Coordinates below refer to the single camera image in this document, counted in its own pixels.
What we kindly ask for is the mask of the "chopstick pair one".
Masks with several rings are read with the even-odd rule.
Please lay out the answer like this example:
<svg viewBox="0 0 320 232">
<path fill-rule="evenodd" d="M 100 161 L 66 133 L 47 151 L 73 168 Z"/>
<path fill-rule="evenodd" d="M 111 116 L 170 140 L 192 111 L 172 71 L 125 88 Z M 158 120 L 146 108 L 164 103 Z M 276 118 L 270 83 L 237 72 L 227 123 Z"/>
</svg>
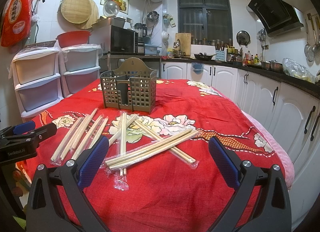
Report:
<svg viewBox="0 0 320 232">
<path fill-rule="evenodd" d="M 80 126 L 80 123 L 83 121 L 84 117 L 78 118 L 75 123 L 73 123 L 72 127 L 69 129 L 65 137 L 62 139 L 60 144 L 58 145 L 57 149 L 53 153 L 50 163 L 53 165 L 60 166 L 68 154 L 70 147 L 71 147 L 71 140 L 73 135 L 75 134 L 75 131 Z"/>
</svg>

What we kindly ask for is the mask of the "chopstick pair two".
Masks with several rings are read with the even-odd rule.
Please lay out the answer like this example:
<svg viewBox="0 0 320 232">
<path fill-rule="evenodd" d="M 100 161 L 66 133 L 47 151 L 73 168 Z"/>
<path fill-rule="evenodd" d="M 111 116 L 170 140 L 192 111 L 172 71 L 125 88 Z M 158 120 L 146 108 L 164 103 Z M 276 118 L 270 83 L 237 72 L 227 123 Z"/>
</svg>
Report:
<svg viewBox="0 0 320 232">
<path fill-rule="evenodd" d="M 66 157 L 66 155 L 68 154 L 68 152 L 71 150 L 74 150 L 75 147 L 77 146 L 80 138 L 82 137 L 83 133 L 85 132 L 88 124 L 90 123 L 90 121 L 92 120 L 93 116 L 95 115 L 95 113 L 97 112 L 97 108 L 95 108 L 93 110 L 93 112 L 91 112 L 90 115 L 87 115 L 84 117 L 84 119 L 81 121 L 80 125 L 75 129 L 75 131 L 72 134 L 71 140 L 69 140 L 69 142 L 67 143 L 65 149 L 62 151 L 61 155 L 60 155 L 60 159 L 61 161 L 63 161 Z"/>
</svg>

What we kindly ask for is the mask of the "chopstick pair three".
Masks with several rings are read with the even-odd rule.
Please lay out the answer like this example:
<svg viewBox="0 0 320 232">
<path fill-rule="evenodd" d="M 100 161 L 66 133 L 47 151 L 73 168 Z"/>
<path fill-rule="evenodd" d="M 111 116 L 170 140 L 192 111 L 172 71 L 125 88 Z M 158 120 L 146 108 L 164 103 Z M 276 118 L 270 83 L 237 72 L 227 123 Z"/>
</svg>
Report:
<svg viewBox="0 0 320 232">
<path fill-rule="evenodd" d="M 82 135 L 83 137 L 81 137 L 81 141 L 73 152 L 72 160 L 76 160 L 84 149 L 91 148 L 93 146 L 93 141 L 100 136 L 107 122 L 108 116 L 105 118 L 103 115 L 98 116 L 88 131 Z"/>
</svg>

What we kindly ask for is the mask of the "chopstick pair four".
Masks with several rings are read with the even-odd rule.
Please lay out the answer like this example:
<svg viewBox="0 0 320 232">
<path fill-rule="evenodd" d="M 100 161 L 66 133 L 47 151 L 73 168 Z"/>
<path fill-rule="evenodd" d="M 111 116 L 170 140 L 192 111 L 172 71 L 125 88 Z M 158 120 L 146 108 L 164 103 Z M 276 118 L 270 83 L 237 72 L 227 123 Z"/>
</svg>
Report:
<svg viewBox="0 0 320 232">
<path fill-rule="evenodd" d="M 125 112 L 122 112 L 120 117 L 120 123 L 122 123 L 123 127 L 125 127 L 127 120 L 127 114 Z M 119 140 L 119 155 L 125 155 L 126 154 L 126 133 L 122 133 Z M 119 173 L 116 173 L 114 178 L 114 188 L 126 191 L 129 189 L 129 185 L 127 183 L 127 169 L 122 168 L 119 170 Z"/>
</svg>

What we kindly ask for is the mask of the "chopstick pair five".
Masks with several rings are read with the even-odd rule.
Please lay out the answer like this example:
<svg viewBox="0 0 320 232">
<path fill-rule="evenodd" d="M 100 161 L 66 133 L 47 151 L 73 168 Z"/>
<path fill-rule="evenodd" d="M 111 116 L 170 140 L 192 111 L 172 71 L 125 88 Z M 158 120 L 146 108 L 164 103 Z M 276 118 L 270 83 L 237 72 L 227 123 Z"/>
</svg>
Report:
<svg viewBox="0 0 320 232">
<path fill-rule="evenodd" d="M 108 130 L 111 137 L 109 138 L 109 146 L 111 146 L 117 139 L 121 137 L 122 133 L 126 133 L 126 129 L 136 120 L 138 119 L 137 114 L 132 114 L 129 119 L 126 120 L 125 127 L 123 127 L 122 123 L 118 123 L 118 127 L 111 126 Z"/>
</svg>

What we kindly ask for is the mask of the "chopstick pair six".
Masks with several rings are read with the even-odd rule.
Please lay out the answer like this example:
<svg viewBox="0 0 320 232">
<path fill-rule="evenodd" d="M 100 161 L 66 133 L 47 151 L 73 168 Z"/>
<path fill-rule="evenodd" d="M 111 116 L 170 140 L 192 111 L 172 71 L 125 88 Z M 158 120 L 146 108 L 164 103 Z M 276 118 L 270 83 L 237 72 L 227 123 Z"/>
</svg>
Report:
<svg viewBox="0 0 320 232">
<path fill-rule="evenodd" d="M 110 171 L 120 170 L 121 168 L 127 168 L 133 164 L 144 161 L 154 155 L 160 154 L 164 151 L 171 149 L 172 147 L 189 140 L 199 133 L 195 129 L 187 129 L 176 135 L 169 136 L 163 140 L 154 142 L 151 145 L 147 145 L 135 151 L 131 151 L 125 155 L 105 160 L 105 165 Z"/>
</svg>

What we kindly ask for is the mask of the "chopstick pair seven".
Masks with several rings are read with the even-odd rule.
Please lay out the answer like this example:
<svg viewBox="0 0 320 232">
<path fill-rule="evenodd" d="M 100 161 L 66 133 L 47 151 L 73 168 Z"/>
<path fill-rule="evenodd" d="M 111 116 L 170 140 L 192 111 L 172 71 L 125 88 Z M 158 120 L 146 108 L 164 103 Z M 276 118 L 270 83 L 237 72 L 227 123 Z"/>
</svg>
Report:
<svg viewBox="0 0 320 232">
<path fill-rule="evenodd" d="M 153 130 L 149 129 L 148 127 L 146 127 L 144 124 L 142 124 L 140 121 L 135 120 L 135 124 L 142 129 L 146 134 L 148 134 L 149 136 L 151 136 L 152 138 L 154 138 L 155 140 L 163 140 L 163 138 L 158 135 L 156 132 L 154 132 Z M 181 159 L 183 159 L 185 162 L 189 163 L 189 164 L 195 164 L 196 159 L 194 159 L 193 157 L 191 157 L 190 155 L 186 154 L 184 151 L 180 150 L 177 147 L 172 147 L 171 152 L 173 154 L 175 154 L 176 156 L 180 157 Z"/>
</svg>

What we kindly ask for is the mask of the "white drawer unit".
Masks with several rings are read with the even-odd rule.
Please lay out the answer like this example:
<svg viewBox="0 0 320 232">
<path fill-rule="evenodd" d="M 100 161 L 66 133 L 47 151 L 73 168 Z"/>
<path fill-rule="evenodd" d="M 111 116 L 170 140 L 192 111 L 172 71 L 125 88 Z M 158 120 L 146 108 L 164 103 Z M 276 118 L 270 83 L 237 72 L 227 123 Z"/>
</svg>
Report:
<svg viewBox="0 0 320 232">
<path fill-rule="evenodd" d="M 69 97 L 99 79 L 98 44 L 78 44 L 64 47 L 59 53 L 59 71 L 63 97 Z"/>
<path fill-rule="evenodd" d="M 63 100 L 59 53 L 57 47 L 30 47 L 12 59 L 9 78 L 23 121 Z"/>
</svg>

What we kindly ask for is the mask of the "red plastic basin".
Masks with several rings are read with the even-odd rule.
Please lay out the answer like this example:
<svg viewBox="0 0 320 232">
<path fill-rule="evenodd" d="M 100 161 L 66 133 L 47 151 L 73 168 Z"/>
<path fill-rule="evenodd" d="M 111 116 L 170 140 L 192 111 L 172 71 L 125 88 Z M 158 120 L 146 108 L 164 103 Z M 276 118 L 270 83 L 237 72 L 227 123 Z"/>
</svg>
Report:
<svg viewBox="0 0 320 232">
<path fill-rule="evenodd" d="M 91 33 L 89 31 L 68 31 L 62 33 L 56 37 L 56 40 L 59 42 L 61 48 L 80 45 L 88 43 L 89 36 Z"/>
</svg>

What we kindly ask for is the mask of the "grey perforated utensil holder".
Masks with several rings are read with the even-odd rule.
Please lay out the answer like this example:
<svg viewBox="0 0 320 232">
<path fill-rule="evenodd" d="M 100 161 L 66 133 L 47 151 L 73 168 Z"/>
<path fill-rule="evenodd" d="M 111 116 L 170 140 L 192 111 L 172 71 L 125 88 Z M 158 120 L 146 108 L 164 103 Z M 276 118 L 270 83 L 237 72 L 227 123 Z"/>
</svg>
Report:
<svg viewBox="0 0 320 232">
<path fill-rule="evenodd" d="M 100 74 L 104 107 L 151 113 L 156 104 L 157 71 L 139 58 Z"/>
</svg>

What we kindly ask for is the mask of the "steel tray on microwave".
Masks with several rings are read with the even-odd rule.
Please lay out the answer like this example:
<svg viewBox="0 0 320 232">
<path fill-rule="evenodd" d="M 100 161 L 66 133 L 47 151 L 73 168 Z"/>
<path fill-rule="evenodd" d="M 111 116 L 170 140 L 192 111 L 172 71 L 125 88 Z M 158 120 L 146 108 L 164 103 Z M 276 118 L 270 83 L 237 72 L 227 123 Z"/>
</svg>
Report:
<svg viewBox="0 0 320 232">
<path fill-rule="evenodd" d="M 121 17 L 107 17 L 100 18 L 96 23 L 92 25 L 92 29 L 96 30 L 98 28 L 106 27 L 106 26 L 116 26 L 123 28 L 126 20 Z"/>
</svg>

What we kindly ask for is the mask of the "glass pot lid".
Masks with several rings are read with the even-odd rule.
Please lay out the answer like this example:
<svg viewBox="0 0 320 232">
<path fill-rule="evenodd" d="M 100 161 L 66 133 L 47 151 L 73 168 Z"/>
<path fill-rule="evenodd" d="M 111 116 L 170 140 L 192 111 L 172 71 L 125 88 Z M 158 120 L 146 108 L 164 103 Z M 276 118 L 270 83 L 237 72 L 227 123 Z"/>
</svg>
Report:
<svg viewBox="0 0 320 232">
<path fill-rule="evenodd" d="M 119 13 L 119 6 L 113 0 L 106 0 L 103 6 L 103 14 L 105 17 L 116 17 Z"/>
</svg>

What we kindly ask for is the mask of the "black wok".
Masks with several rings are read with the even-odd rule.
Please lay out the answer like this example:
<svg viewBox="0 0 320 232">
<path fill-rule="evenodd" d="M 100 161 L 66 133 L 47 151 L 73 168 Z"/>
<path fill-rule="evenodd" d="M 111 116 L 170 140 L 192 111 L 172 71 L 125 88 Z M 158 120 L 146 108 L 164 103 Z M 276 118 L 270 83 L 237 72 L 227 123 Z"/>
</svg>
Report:
<svg viewBox="0 0 320 232">
<path fill-rule="evenodd" d="M 214 58 L 214 56 L 215 54 L 208 55 L 206 53 L 201 53 L 201 52 L 198 54 L 194 54 L 194 57 L 200 61 L 210 61 Z"/>
</svg>

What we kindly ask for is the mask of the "wooden cutting board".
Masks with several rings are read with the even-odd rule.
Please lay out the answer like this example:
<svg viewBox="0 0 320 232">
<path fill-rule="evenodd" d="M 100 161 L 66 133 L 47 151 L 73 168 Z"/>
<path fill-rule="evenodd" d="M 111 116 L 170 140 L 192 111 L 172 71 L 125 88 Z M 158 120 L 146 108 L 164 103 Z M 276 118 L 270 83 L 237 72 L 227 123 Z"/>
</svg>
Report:
<svg viewBox="0 0 320 232">
<path fill-rule="evenodd" d="M 186 56 L 191 55 L 191 34 L 190 33 L 175 33 L 175 43 L 180 41 L 176 50 L 181 50 Z"/>
</svg>

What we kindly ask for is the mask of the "black range hood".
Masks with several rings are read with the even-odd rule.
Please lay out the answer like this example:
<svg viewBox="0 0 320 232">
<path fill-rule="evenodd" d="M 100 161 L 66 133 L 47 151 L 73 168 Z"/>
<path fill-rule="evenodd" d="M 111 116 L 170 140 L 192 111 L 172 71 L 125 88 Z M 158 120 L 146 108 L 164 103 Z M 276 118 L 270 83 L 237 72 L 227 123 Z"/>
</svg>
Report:
<svg viewBox="0 0 320 232">
<path fill-rule="evenodd" d="M 251 0 L 248 7 L 260 19 L 269 37 L 304 26 L 294 7 L 282 0 Z"/>
</svg>

